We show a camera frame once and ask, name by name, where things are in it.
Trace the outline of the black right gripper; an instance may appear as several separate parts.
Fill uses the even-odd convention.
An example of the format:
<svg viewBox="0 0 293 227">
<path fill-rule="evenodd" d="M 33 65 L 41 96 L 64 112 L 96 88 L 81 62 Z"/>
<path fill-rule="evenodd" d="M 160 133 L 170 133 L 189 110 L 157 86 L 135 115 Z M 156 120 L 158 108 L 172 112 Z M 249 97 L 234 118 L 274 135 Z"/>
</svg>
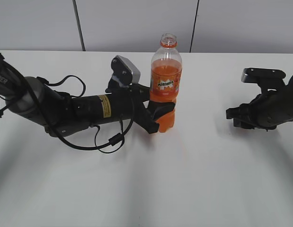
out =
<svg viewBox="0 0 293 227">
<path fill-rule="evenodd" d="M 257 85 L 261 93 L 250 103 L 226 110 L 226 119 L 242 129 L 274 130 L 278 125 L 293 122 L 293 80 L 264 80 Z"/>
</svg>

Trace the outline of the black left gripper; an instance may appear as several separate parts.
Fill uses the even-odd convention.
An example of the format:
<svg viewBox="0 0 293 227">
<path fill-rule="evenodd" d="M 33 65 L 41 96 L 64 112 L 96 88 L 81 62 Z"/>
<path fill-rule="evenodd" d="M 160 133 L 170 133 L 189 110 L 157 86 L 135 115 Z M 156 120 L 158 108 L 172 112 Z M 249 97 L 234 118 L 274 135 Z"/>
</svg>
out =
<svg viewBox="0 0 293 227">
<path fill-rule="evenodd" d="M 97 125 L 133 119 L 149 134 L 159 130 L 155 121 L 172 112 L 174 102 L 154 102 L 150 100 L 150 87 L 131 84 L 129 87 L 110 89 L 108 93 L 93 96 L 73 97 L 74 121 L 70 134 Z M 149 101 L 147 109 L 144 102 Z"/>
</svg>

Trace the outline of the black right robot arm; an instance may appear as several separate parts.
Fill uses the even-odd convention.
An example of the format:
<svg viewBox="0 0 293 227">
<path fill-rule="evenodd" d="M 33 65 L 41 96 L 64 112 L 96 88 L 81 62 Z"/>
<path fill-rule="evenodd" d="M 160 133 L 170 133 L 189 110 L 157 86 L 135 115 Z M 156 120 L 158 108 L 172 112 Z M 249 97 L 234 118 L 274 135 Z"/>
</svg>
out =
<svg viewBox="0 0 293 227">
<path fill-rule="evenodd" d="M 282 70 L 245 68 L 241 81 L 257 84 L 261 93 L 252 101 L 226 110 L 226 119 L 243 129 L 274 130 L 278 125 L 293 122 L 293 75 L 288 84 Z"/>
</svg>

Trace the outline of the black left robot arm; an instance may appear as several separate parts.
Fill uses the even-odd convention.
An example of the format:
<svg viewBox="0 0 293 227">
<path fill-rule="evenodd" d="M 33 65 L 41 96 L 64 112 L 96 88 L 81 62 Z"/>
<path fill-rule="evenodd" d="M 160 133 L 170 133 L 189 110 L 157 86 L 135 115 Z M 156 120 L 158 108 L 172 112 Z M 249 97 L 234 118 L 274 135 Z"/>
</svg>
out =
<svg viewBox="0 0 293 227">
<path fill-rule="evenodd" d="M 111 68 L 113 73 L 105 94 L 72 96 L 55 91 L 54 84 L 41 77 L 26 77 L 28 86 L 25 86 L 20 73 L 0 54 L 0 96 L 6 100 L 6 109 L 43 126 L 52 137 L 57 133 L 67 137 L 90 127 L 127 119 L 133 119 L 150 134 L 156 133 L 157 120 L 171 113 L 175 104 L 151 101 L 149 87 L 139 84 L 140 71 L 128 58 L 115 56 Z M 42 110 L 38 110 L 29 87 Z"/>
</svg>

